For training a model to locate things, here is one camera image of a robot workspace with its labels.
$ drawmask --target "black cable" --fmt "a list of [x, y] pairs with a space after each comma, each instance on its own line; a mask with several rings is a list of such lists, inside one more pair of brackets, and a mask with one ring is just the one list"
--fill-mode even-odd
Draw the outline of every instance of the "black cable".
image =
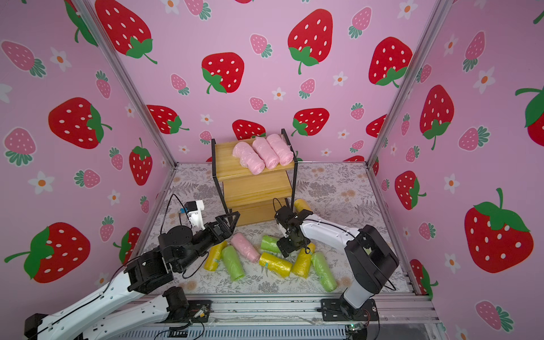
[[[340, 230], [342, 230], [343, 232], [349, 234], [351, 237], [353, 237], [353, 240], [357, 241], [357, 243], [359, 243], [359, 246], [361, 246], [361, 248], [364, 249], [364, 246], [361, 244], [361, 242], [360, 242], [358, 239], [355, 238], [355, 236], [353, 236], [352, 233], [350, 233], [350, 232], [347, 231], [347, 230], [344, 230], [344, 229], [340, 228], [339, 226], [335, 226], [334, 224], [330, 224], [330, 223], [323, 222], [323, 221], [310, 220], [310, 219], [308, 219], [308, 218], [305, 219], [305, 221], [311, 221], [311, 222], [315, 222], [315, 223], [317, 223], [317, 224], [323, 223], [323, 224], [327, 224], [327, 225], [330, 225], [330, 226], [332, 226], [332, 227], [335, 227], [335, 228], [337, 228], [337, 229], [340, 229]], [[390, 280], [387, 276], [385, 276], [384, 273], [381, 272], [380, 268], [378, 268], [378, 266], [377, 266], [374, 262], [372, 262], [372, 264], [376, 267], [376, 269], [380, 272], [380, 274], [381, 274], [383, 277], [385, 277], [385, 278], [387, 279], [387, 282], [389, 282], [389, 283], [391, 284], [391, 286], [393, 286], [393, 288], [391, 288], [391, 287], [389, 287], [389, 286], [386, 286], [386, 285], [384, 285], [384, 287], [395, 292], [395, 291], [397, 290], [397, 288], [395, 287], [395, 285], [393, 284], [393, 282], [391, 282], [391, 280]]]

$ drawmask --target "red strawberry print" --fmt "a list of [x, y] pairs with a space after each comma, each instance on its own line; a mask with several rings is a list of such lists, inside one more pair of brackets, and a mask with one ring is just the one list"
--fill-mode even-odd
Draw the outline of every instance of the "red strawberry print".
[[104, 217], [102, 226], [100, 227], [100, 238], [102, 242], [107, 242], [113, 234], [113, 218], [111, 216]]
[[410, 115], [407, 113], [404, 115], [403, 123], [400, 125], [400, 132], [403, 136], [406, 136], [408, 133], [408, 128], [410, 128]]
[[251, 104], [251, 108], [255, 111], [259, 111], [260, 113], [268, 111], [268, 106], [260, 98], [251, 97], [249, 98], [249, 103]]
[[384, 179], [383, 181], [381, 181], [381, 189], [383, 191], [387, 191], [387, 189], [389, 189], [389, 180], [388, 179]]
[[147, 105], [147, 108], [162, 133], [173, 134], [177, 133], [180, 129], [189, 131], [189, 129], [181, 127], [181, 118], [171, 108], [159, 105]]
[[380, 133], [381, 127], [384, 125], [386, 116], [387, 115], [383, 115], [370, 122], [370, 124], [367, 125], [367, 135], [378, 138], [378, 134]]
[[189, 94], [189, 88], [187, 87], [187, 82], [183, 80], [182, 77], [178, 76], [175, 73], [172, 73], [170, 76], [170, 82], [172, 87], [177, 90], [182, 96], [187, 96]]
[[61, 139], [83, 149], [94, 149], [104, 137], [105, 126], [100, 113], [80, 97], [72, 98], [55, 107], [49, 113], [49, 128]]
[[217, 92], [233, 93], [238, 90], [244, 75], [244, 61], [233, 52], [210, 54], [202, 60], [202, 75]]
[[310, 78], [300, 84], [299, 97], [302, 99], [308, 99], [310, 95], [316, 90], [316, 81]]
[[147, 197], [146, 196], [142, 196], [140, 198], [140, 205], [141, 205], [141, 210], [144, 212], [144, 213], [148, 213], [149, 212], [149, 201], [147, 200]]
[[117, 52], [136, 59], [144, 55], [157, 63], [147, 56], [153, 49], [153, 39], [138, 15], [115, 0], [96, 0], [95, 10]]
[[208, 145], [212, 142], [212, 134], [210, 131], [202, 131], [200, 133], [200, 142], [204, 145]]
[[419, 157], [419, 147], [417, 145], [414, 145], [413, 147], [408, 149], [408, 152], [406, 153], [407, 162], [413, 163], [418, 157]]
[[435, 149], [436, 136], [446, 132], [454, 112], [453, 101], [442, 85], [430, 89], [419, 119], [419, 130], [425, 138], [434, 139], [431, 150]]
[[319, 64], [329, 55], [332, 46], [332, 15], [324, 9], [316, 9], [302, 19], [289, 33], [287, 46], [291, 57], [302, 64]]
[[343, 162], [364, 162], [364, 157], [357, 155], [357, 156], [353, 156], [348, 159], [345, 159], [343, 160]]
[[363, 34], [363, 31], [370, 25], [370, 18], [372, 16], [372, 8], [365, 7], [351, 19], [351, 26], [348, 29], [349, 36], [352, 39], [357, 39]]
[[465, 52], [465, 61], [463, 61], [463, 71], [468, 72], [478, 63], [478, 58], [485, 49], [485, 32], [480, 31], [472, 38], [471, 43]]
[[429, 300], [432, 300], [433, 293], [432, 288], [438, 286], [438, 281], [435, 280], [435, 283], [431, 284], [431, 279], [429, 273], [425, 267], [421, 264], [419, 260], [413, 259], [410, 261], [410, 267], [412, 267], [412, 272], [416, 277], [417, 285], [423, 293], [423, 295], [429, 295]]
[[489, 301], [480, 301], [474, 308], [480, 318], [494, 330], [500, 331], [503, 329], [505, 332], [514, 330], [514, 327], [512, 326], [514, 321], [510, 319], [510, 315], [499, 306], [495, 307]]
[[238, 119], [232, 123], [232, 131], [238, 140], [249, 139], [256, 136], [265, 137], [267, 135], [267, 131], [261, 124], [243, 119]]
[[36, 152], [36, 143], [28, 131], [16, 127], [4, 138], [4, 146], [8, 149], [5, 156], [8, 162], [17, 165], [28, 165], [34, 158], [31, 154]]
[[123, 236], [121, 240], [121, 245], [116, 245], [113, 243], [114, 247], [121, 248], [119, 250], [119, 260], [123, 265], [126, 265], [128, 259], [131, 257], [132, 251], [136, 246], [136, 242], [140, 238], [141, 230], [136, 227], [132, 227], [127, 233]]
[[208, 20], [212, 17], [212, 10], [204, 0], [184, 0], [187, 9], [192, 15], [198, 16], [200, 20]]
[[419, 197], [427, 196], [427, 193], [419, 193], [419, 180], [413, 171], [406, 171], [395, 179], [395, 192], [406, 210], [413, 209]]
[[139, 138], [139, 140], [141, 146], [136, 146], [132, 149], [131, 154], [128, 156], [128, 165], [131, 167], [132, 176], [134, 177], [136, 184], [143, 186], [151, 173], [153, 159], [151, 158], [149, 151], [144, 148], [141, 138]]
[[418, 231], [421, 237], [423, 237], [427, 241], [430, 240], [431, 238], [435, 238], [436, 236], [435, 226], [432, 225], [431, 223], [421, 223]]
[[22, 71], [28, 71], [33, 77], [43, 78], [46, 75], [45, 65], [34, 58], [28, 47], [8, 40], [2, 40], [0, 45], [9, 60]]
[[483, 147], [488, 141], [491, 133], [486, 127], [478, 129], [471, 127], [459, 138], [459, 148], [465, 151], [474, 151], [477, 147]]
[[28, 254], [23, 267], [30, 279], [48, 283], [60, 279], [82, 264], [90, 251], [89, 240], [79, 230], [68, 223], [57, 222], [34, 236], [30, 251], [8, 256], [4, 262]]
[[324, 108], [305, 109], [295, 113], [293, 127], [296, 129], [291, 136], [298, 132], [303, 136], [313, 136], [322, 130], [329, 120], [329, 111]]
[[98, 87], [98, 90], [102, 94], [102, 97], [108, 99], [109, 95], [112, 93], [112, 87], [108, 83], [108, 78], [106, 77], [106, 74], [102, 71], [97, 71], [96, 79], [96, 87]]
[[109, 150], [109, 156], [112, 159], [113, 167], [121, 171], [123, 169], [123, 155], [119, 153], [119, 149], [112, 147]]
[[402, 41], [390, 36], [383, 39], [374, 49], [374, 55], [368, 70], [368, 79], [374, 85], [385, 86], [406, 73], [406, 68], [412, 60], [412, 50]]
[[76, 185], [80, 187], [86, 187], [88, 189], [97, 186], [100, 183], [100, 176], [91, 169], [80, 170], [76, 172], [76, 176], [73, 178], [76, 181]]
[[364, 114], [364, 109], [363, 109], [363, 104], [361, 103], [355, 103], [353, 104], [353, 106], [351, 107], [351, 117], [355, 120], [360, 120], [361, 118], [363, 118], [363, 114]]
[[79, 15], [76, 7], [73, 5], [72, 0], [64, 0], [64, 5], [66, 6], [66, 12], [68, 13], [68, 17], [77, 27], [76, 33], [74, 35], [74, 40], [79, 43], [78, 35], [79, 32], [81, 32], [81, 35], [88, 43], [98, 46], [95, 38], [92, 36], [91, 32], [87, 28], [87, 25], [85, 25], [85, 22], [81, 18], [81, 15]]
[[544, 146], [544, 88], [519, 89], [516, 96], [525, 92], [538, 93], [525, 108], [525, 127], [529, 137], [538, 145]]
[[358, 141], [356, 141], [355, 143], [353, 143], [351, 145], [351, 148], [349, 148], [349, 152], [355, 153], [355, 152], [359, 151], [360, 149], [362, 149], [363, 145], [364, 145], [364, 141], [363, 140], [358, 140]]
[[521, 217], [491, 202], [475, 205], [465, 215], [465, 234], [472, 260], [488, 273], [498, 273], [523, 262], [533, 251], [533, 238]]
[[416, 82], [424, 83], [427, 78], [431, 75], [432, 67], [429, 64], [425, 64], [422, 68], [417, 71]]
[[249, 38], [251, 48], [256, 54], [260, 54], [262, 58], [268, 58], [272, 56], [272, 46], [268, 43], [267, 38], [262, 35], [252, 34]]

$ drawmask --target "yellow wrapped roll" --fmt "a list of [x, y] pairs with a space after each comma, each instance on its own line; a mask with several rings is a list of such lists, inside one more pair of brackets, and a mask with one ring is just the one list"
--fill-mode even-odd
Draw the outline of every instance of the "yellow wrapped roll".
[[312, 264], [312, 254], [316, 251], [316, 245], [313, 243], [308, 244], [310, 248], [310, 253], [306, 254], [306, 248], [300, 250], [299, 255], [296, 257], [295, 264], [291, 269], [291, 272], [295, 275], [308, 278], [308, 273], [310, 273], [310, 265]]
[[221, 260], [221, 251], [227, 246], [227, 241], [223, 241], [220, 244], [209, 249], [208, 259], [204, 264], [204, 269], [209, 271], [216, 271], [217, 266], [219, 265], [219, 260]]
[[291, 267], [293, 266], [291, 262], [277, 258], [267, 252], [264, 252], [261, 255], [259, 259], [259, 264], [279, 274], [283, 278], [289, 276], [289, 273], [291, 272]]

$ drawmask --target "pink strawberry print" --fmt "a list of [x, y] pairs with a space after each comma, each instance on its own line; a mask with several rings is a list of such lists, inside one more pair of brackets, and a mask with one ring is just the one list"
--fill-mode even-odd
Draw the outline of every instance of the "pink strawberry print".
[[364, 145], [364, 141], [363, 140], [358, 140], [358, 141], [356, 141], [355, 143], [353, 143], [351, 145], [351, 148], [349, 148], [349, 152], [355, 153], [355, 152], [359, 151], [360, 149], [362, 149], [363, 145]]
[[251, 97], [249, 98], [249, 103], [251, 104], [251, 108], [253, 108], [255, 111], [259, 111], [260, 113], [265, 113], [268, 111], [268, 106], [260, 98]]
[[144, 213], [148, 213], [149, 212], [149, 201], [147, 200], [147, 197], [146, 196], [142, 196], [140, 198], [140, 205], [141, 205], [141, 210], [144, 212]]
[[112, 87], [108, 83], [108, 77], [102, 71], [96, 72], [96, 87], [102, 94], [102, 97], [108, 99], [109, 95], [112, 93]]
[[267, 38], [262, 35], [252, 34], [249, 38], [251, 48], [256, 54], [260, 54], [262, 58], [272, 56], [272, 46], [268, 43]]
[[431, 238], [435, 238], [436, 236], [435, 226], [432, 225], [431, 223], [421, 223], [418, 231], [421, 237], [423, 237], [427, 241], [430, 240]]
[[185, 5], [192, 15], [198, 16], [200, 20], [208, 20], [212, 17], [212, 10], [204, 0], [185, 0]]
[[102, 226], [100, 227], [100, 238], [102, 242], [107, 242], [113, 234], [113, 218], [111, 216], [104, 217]]
[[175, 73], [172, 73], [170, 76], [170, 81], [172, 82], [172, 87], [177, 90], [182, 96], [187, 96], [189, 94], [189, 88], [187, 87], [187, 82], [183, 80], [182, 77], [178, 76]]
[[76, 181], [77, 186], [82, 188], [85, 186], [88, 189], [100, 183], [100, 176], [91, 169], [87, 169], [85, 172], [83, 170], [78, 171], [73, 179]]
[[361, 103], [353, 104], [353, 106], [351, 107], [351, 117], [355, 120], [359, 120], [363, 118], [363, 114], [364, 114], [363, 104]]
[[4, 146], [8, 149], [5, 156], [8, 162], [16, 165], [28, 165], [34, 158], [31, 154], [36, 152], [36, 143], [28, 131], [16, 127], [5, 137]]
[[119, 153], [119, 149], [112, 147], [109, 150], [109, 156], [112, 159], [113, 167], [121, 171], [123, 169], [123, 155]]
[[410, 115], [407, 113], [404, 115], [403, 123], [400, 125], [400, 132], [403, 136], [406, 136], [408, 133], [408, 128], [410, 127]]
[[45, 65], [40, 59], [34, 58], [28, 47], [8, 40], [3, 40], [1, 46], [5, 55], [20, 70], [28, 71], [33, 77], [43, 78], [46, 75]]
[[200, 133], [200, 142], [204, 145], [208, 145], [212, 142], [212, 134], [209, 131], [202, 131]]
[[463, 61], [463, 71], [468, 72], [473, 69], [478, 63], [478, 58], [482, 55], [485, 49], [485, 32], [476, 33], [471, 43], [465, 52], [465, 61]]
[[300, 84], [299, 97], [302, 99], [308, 99], [315, 90], [316, 81], [313, 78], [310, 78]]
[[363, 31], [368, 28], [370, 25], [370, 18], [372, 16], [372, 8], [365, 7], [351, 19], [351, 26], [349, 27], [348, 33], [352, 39], [357, 39], [360, 35], [363, 34]]
[[476, 312], [491, 328], [505, 332], [514, 330], [512, 326], [514, 321], [510, 319], [510, 315], [499, 306], [494, 306], [489, 301], [481, 301], [475, 305]]
[[478, 129], [471, 127], [459, 138], [459, 148], [465, 151], [474, 151], [477, 147], [483, 147], [488, 141], [491, 133], [486, 127]]
[[389, 180], [386, 178], [384, 179], [383, 181], [381, 181], [381, 189], [383, 191], [387, 191], [387, 189], [389, 189]]
[[414, 145], [413, 147], [408, 149], [408, 152], [406, 153], [407, 162], [413, 163], [418, 157], [419, 157], [419, 146]]

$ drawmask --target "wooden shelf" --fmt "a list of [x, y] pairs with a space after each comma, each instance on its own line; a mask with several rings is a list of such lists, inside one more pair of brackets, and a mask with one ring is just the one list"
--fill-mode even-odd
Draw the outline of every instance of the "wooden shelf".
[[285, 171], [223, 181], [223, 190], [225, 203], [233, 210], [253, 203], [271, 201], [274, 198], [291, 197], [292, 193], [291, 182]]
[[[241, 141], [253, 144], [254, 138], [232, 141], [215, 145], [215, 173], [219, 182], [241, 177], [255, 177], [247, 168], [240, 165], [240, 159], [232, 155], [234, 146]], [[278, 164], [272, 170], [264, 168], [263, 172], [257, 176], [265, 175], [270, 172], [285, 171], [293, 169], [295, 163], [291, 162], [285, 166]]]

